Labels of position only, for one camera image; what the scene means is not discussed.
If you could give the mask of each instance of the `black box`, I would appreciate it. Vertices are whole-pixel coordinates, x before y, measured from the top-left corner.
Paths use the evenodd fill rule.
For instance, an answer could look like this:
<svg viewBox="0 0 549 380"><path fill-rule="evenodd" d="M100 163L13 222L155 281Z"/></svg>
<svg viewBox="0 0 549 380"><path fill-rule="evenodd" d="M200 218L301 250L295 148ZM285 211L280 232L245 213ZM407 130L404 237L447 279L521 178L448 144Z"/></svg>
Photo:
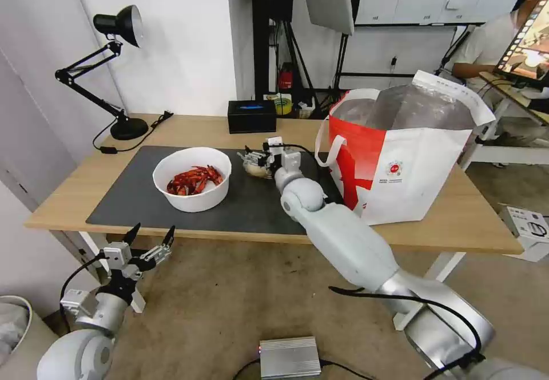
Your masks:
<svg viewBox="0 0 549 380"><path fill-rule="evenodd" d="M276 131L276 109L272 100L229 101L229 133Z"/></svg>

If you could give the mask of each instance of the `lamp shade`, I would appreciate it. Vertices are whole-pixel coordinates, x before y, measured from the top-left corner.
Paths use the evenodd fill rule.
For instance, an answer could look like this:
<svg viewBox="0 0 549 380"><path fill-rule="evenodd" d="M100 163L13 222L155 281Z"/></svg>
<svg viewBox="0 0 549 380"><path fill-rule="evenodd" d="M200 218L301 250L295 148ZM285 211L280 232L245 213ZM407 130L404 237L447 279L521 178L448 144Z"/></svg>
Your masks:
<svg viewBox="0 0 549 380"><path fill-rule="evenodd" d="M122 8L117 15L97 14L93 26L105 35L120 35L125 41L139 47L143 40L141 15L135 5Z"/></svg>

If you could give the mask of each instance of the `bag handle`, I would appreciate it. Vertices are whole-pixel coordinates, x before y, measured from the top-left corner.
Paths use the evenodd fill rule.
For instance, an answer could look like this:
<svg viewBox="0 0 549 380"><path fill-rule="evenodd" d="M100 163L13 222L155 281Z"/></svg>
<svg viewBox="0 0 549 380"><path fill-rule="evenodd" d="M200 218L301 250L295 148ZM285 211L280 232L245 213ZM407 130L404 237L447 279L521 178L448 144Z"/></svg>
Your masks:
<svg viewBox="0 0 549 380"><path fill-rule="evenodd" d="M333 139L332 146L330 147L330 151L328 152L328 157L326 158L326 162L322 161L319 156L320 151L320 143L322 142L322 137L324 134L324 129L326 127L326 122L328 120L329 116L326 116L325 119L323 119L322 123L320 124L319 132L316 134L315 139L315 160L321 167L328 167L336 162L337 155L339 154L339 150L341 149L341 146L343 144L347 143L347 140L340 135L337 135Z"/></svg>

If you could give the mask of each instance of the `small bowl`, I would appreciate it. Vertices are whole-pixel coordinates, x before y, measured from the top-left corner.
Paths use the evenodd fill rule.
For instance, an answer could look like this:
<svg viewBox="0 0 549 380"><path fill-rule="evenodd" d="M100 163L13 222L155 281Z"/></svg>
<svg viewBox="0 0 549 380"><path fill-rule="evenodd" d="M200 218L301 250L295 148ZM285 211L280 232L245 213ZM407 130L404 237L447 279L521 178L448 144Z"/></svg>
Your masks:
<svg viewBox="0 0 549 380"><path fill-rule="evenodd" d="M193 169L194 165L215 167L223 177L223 181L220 185L208 181L206 188L196 195L179 196L166 191L168 183L173 180L175 175ZM170 204L178 210L185 212L206 211L215 207L227 196L231 168L229 157L215 148L186 148L176 151L160 161L153 171L153 181L158 191L164 194Z"/></svg>

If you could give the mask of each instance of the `red and white bag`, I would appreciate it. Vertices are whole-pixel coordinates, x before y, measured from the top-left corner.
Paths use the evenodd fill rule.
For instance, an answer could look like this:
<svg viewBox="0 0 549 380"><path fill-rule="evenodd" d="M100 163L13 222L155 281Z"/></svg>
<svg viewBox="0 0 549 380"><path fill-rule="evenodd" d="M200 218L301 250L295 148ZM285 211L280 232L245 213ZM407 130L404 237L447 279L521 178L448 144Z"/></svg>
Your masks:
<svg viewBox="0 0 549 380"><path fill-rule="evenodd" d="M494 120L468 88L418 71L411 85L357 89L330 110L326 161L345 205L368 224L423 219L474 127Z"/></svg>

